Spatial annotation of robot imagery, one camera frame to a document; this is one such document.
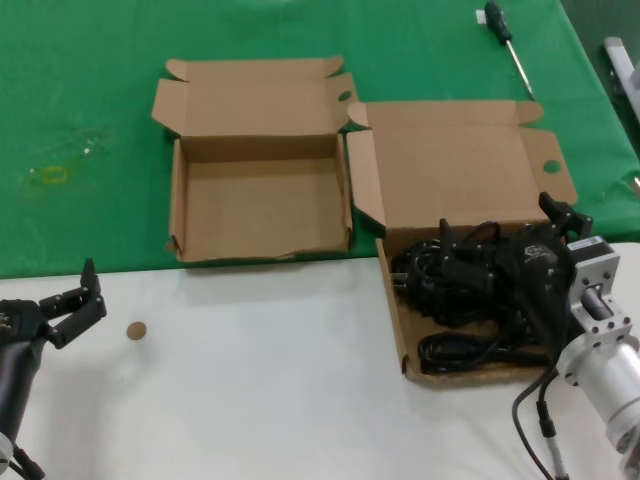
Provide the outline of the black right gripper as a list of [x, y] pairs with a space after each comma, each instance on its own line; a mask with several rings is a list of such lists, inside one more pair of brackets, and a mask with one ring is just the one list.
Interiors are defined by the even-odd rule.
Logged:
[[[573, 267], [566, 243], [590, 238], [593, 219], [567, 202], [554, 200], [548, 192], [539, 194], [538, 205], [550, 224], [510, 225], [497, 254], [497, 266], [514, 306], [550, 361], [556, 363], [572, 335], [568, 291]], [[493, 293], [494, 274], [456, 256], [456, 237], [444, 218], [439, 231], [443, 276], [466, 289]]]

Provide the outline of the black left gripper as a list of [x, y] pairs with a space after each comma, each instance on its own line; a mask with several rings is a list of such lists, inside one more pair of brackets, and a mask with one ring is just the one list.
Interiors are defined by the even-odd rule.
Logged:
[[[76, 289], [33, 300], [1, 301], [1, 433], [17, 436], [46, 339], [66, 347], [107, 315], [94, 261]], [[49, 320], [62, 318], [55, 326]]]

